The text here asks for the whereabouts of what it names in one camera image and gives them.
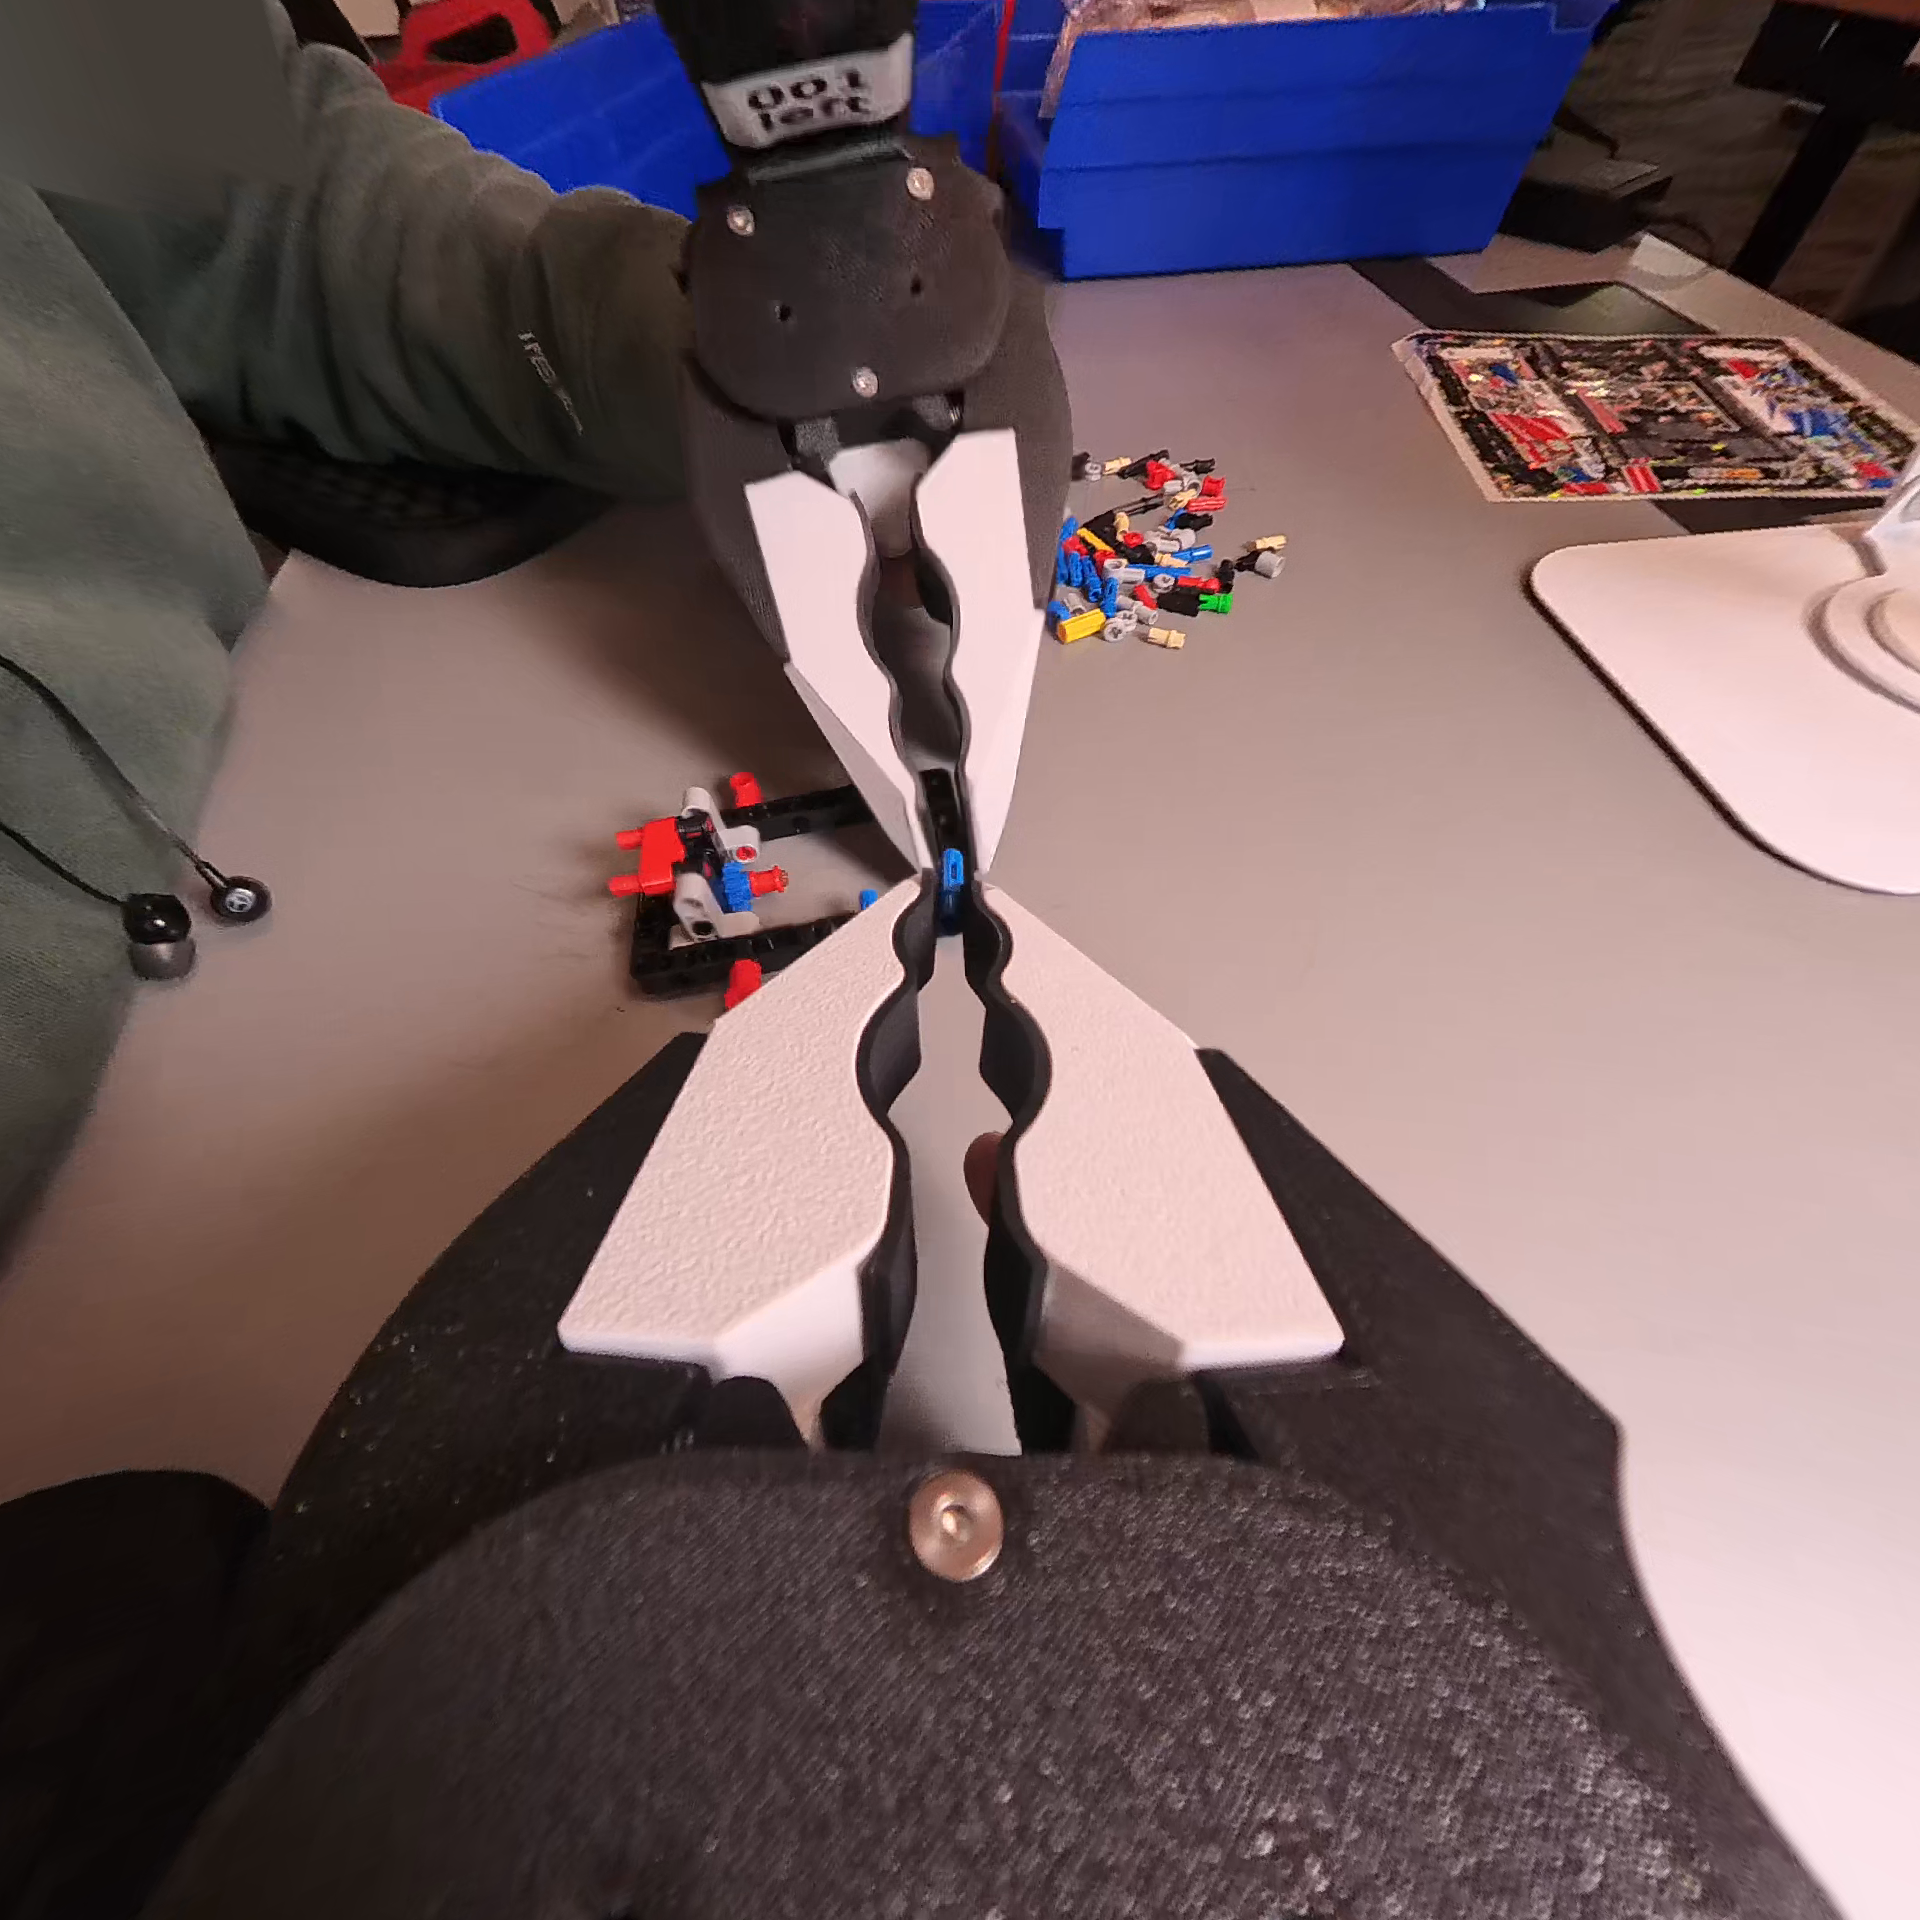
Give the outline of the black wired earphones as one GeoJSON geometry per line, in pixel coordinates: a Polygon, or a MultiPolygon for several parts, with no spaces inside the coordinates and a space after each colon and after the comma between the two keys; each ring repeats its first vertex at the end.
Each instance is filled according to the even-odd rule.
{"type": "MultiPolygon", "coordinates": [[[[132,776],[108,753],[104,742],[87,728],[75,707],[36,671],[13,655],[2,655],[5,673],[47,707],[61,732],[87,758],[95,772],[115,791],[120,808],[143,822],[156,837],[168,844],[179,857],[200,878],[207,891],[207,911],[229,927],[253,925],[275,914],[275,891],[258,875],[229,874],[205,855],[159,806],[143,791],[132,776]]],[[[189,905],[171,891],[111,889],[77,871],[30,833],[2,823],[2,836],[24,857],[55,875],[69,889],[115,910],[126,941],[132,974],[143,981],[174,984],[187,979],[199,961],[199,941],[189,905]]]]}

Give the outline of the black flat device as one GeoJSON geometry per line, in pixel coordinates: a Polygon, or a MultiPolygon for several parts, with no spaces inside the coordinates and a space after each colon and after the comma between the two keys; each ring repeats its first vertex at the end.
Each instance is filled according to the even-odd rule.
{"type": "Polygon", "coordinates": [[[1581,138],[1551,138],[1531,156],[1501,234],[1597,253],[1633,242],[1666,210],[1673,174],[1581,138]]]}

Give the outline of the person's left forearm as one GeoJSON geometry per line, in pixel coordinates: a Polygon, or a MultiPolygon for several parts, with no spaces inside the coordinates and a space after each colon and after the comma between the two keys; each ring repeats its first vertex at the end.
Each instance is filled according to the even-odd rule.
{"type": "Polygon", "coordinates": [[[358,464],[685,493],[688,224],[560,194],[267,5],[298,174],[164,210],[45,191],[189,411],[358,464]]]}

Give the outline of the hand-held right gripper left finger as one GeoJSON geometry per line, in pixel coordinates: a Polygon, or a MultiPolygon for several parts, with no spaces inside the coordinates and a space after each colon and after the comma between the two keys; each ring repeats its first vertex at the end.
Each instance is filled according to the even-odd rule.
{"type": "Polygon", "coordinates": [[[764,1380],[802,1432],[874,1445],[917,1306],[908,1152],[927,882],[726,1011],[558,1320],[596,1358],[764,1380]]]}

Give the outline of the black knit cloth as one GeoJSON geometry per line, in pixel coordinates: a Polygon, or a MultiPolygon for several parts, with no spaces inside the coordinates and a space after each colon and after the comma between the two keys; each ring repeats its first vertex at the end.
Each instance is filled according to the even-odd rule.
{"type": "Polygon", "coordinates": [[[269,1507],[120,1469],[2,1506],[2,1913],[138,1915],[210,1795],[269,1507]]]}
{"type": "Polygon", "coordinates": [[[596,524],[613,497],[540,475],[205,434],[249,532],[287,555],[407,589],[478,584],[596,524]]]}

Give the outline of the clear bags of parts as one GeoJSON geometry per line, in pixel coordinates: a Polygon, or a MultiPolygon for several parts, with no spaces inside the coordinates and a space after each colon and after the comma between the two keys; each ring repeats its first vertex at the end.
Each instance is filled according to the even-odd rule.
{"type": "Polygon", "coordinates": [[[1488,1],[1071,1],[1063,37],[1095,32],[1158,32],[1415,17],[1480,11],[1488,1]]]}

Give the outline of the pile of small lego pieces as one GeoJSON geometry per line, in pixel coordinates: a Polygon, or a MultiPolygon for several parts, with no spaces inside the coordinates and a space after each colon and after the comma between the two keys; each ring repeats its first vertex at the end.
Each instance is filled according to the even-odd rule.
{"type": "Polygon", "coordinates": [[[1063,520],[1044,605],[1060,645],[1140,641],[1177,654],[1192,622],[1234,611],[1242,582],[1284,571],[1284,534],[1227,535],[1233,487],[1209,453],[1081,449],[1068,479],[1083,511],[1063,520]]]}

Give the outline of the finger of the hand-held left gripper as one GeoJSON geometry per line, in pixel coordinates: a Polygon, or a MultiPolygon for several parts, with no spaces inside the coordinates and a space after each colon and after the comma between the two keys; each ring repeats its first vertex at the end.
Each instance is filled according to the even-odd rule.
{"type": "Polygon", "coordinates": [[[780,623],[784,675],[877,826],[927,867],[921,784],[900,743],[900,689],[873,641],[878,552],[865,507],[810,475],[745,489],[780,623]]]}
{"type": "Polygon", "coordinates": [[[959,434],[918,478],[911,530],[918,560],[947,591],[944,683],[963,734],[959,789],[972,869],[988,874],[1018,784],[1044,635],[1017,434],[959,434]]]}

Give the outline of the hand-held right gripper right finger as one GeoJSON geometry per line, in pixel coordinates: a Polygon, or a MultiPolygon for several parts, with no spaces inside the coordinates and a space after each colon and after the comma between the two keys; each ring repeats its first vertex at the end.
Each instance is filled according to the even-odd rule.
{"type": "Polygon", "coordinates": [[[1005,1111],[984,1298],[1020,1448],[1144,1386],[1316,1366],[1345,1331],[1195,1039],[994,882],[969,907],[1005,1111]]]}

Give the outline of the lego instruction booklet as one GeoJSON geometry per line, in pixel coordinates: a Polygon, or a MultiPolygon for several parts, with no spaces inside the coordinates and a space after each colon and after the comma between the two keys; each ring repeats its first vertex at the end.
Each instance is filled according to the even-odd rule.
{"type": "Polygon", "coordinates": [[[1483,497],[1875,501],[1917,424],[1794,338],[1421,329],[1394,355],[1483,497]]]}

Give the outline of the blue plastic bin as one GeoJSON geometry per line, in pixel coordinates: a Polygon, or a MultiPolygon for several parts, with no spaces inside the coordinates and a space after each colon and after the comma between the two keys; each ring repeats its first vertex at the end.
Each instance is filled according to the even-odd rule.
{"type": "Polygon", "coordinates": [[[1468,253],[1611,3],[1093,29],[1014,3],[999,158],[1064,279],[1468,253]]]}
{"type": "Polygon", "coordinates": [[[729,154],[654,14],[481,72],[430,113],[558,191],[606,185],[683,217],[729,154]]]}

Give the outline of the black lego frame assembly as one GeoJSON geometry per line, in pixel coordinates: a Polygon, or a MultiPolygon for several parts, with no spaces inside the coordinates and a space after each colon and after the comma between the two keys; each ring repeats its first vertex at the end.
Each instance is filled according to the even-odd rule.
{"type": "Polygon", "coordinates": [[[635,907],[629,974],[640,995],[679,1000],[718,992],[739,1005],[776,974],[822,947],[856,905],[771,924],[768,899],[791,885],[773,845],[874,823],[856,784],[771,795],[752,772],[723,793],[691,784],[675,811],[624,827],[614,844],[626,867],[608,879],[635,907]]]}

